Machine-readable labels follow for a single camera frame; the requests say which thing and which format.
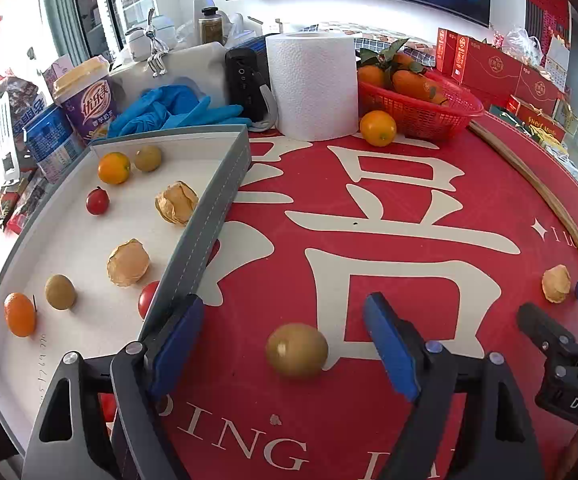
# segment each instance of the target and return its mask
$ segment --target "curtain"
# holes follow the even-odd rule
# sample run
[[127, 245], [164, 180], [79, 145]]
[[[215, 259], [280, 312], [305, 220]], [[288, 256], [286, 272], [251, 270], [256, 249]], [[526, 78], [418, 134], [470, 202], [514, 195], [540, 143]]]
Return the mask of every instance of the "curtain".
[[69, 54], [74, 66], [90, 58], [76, 0], [41, 0], [59, 56]]

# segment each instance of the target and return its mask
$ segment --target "metal bolt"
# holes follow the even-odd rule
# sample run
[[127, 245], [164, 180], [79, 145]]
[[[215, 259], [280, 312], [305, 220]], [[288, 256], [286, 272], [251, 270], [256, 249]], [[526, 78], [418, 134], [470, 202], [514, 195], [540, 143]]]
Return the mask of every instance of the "metal bolt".
[[504, 355], [499, 352], [491, 352], [491, 354], [489, 354], [489, 361], [495, 365], [501, 365], [504, 363]]
[[143, 350], [143, 344], [139, 343], [138, 341], [134, 341], [133, 343], [128, 344], [125, 347], [125, 352], [129, 355], [136, 355]]
[[76, 352], [67, 352], [63, 357], [63, 363], [70, 365], [78, 360], [78, 354]]
[[440, 341], [427, 341], [425, 343], [425, 348], [427, 349], [428, 352], [432, 354], [439, 354], [440, 352], [442, 352], [444, 346], [442, 346], [442, 343], [440, 343]]

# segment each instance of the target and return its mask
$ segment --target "toilet paper roll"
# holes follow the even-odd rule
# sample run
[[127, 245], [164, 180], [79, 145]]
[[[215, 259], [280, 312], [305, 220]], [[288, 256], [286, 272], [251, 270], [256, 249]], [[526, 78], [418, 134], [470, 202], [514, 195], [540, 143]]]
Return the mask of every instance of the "toilet paper roll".
[[299, 140], [335, 139], [358, 131], [354, 39], [331, 32], [267, 38], [277, 128]]

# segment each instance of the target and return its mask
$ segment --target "red plastic basket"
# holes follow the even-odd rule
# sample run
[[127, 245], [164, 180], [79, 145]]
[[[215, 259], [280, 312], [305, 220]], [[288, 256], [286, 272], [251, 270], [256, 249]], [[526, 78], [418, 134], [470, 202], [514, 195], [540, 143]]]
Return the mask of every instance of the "red plastic basket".
[[383, 110], [396, 120], [399, 134], [447, 140], [466, 128], [470, 120], [484, 113], [482, 103], [468, 90], [435, 71], [430, 70], [425, 75], [441, 86], [448, 99], [443, 106], [358, 82], [361, 116], [372, 110]]

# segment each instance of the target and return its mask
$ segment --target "wooden stick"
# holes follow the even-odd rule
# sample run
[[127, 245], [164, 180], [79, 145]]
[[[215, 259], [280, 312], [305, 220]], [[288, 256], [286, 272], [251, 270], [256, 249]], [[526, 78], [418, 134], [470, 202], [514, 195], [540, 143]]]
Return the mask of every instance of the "wooden stick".
[[488, 145], [490, 145], [499, 155], [504, 158], [511, 166], [518, 171], [529, 184], [539, 193], [539, 195], [544, 199], [544, 202], [551, 208], [555, 215], [560, 219], [569, 235], [573, 239], [576, 247], [578, 248], [578, 226], [576, 222], [571, 218], [566, 208], [562, 205], [562, 202], [551, 192], [551, 190], [538, 178], [538, 176], [531, 171], [529, 166], [527, 166], [520, 157], [515, 155], [509, 147], [498, 139], [494, 134], [492, 134], [488, 129], [483, 128], [478, 123], [471, 121], [469, 123], [469, 129], [475, 133], [480, 139], [484, 140]]

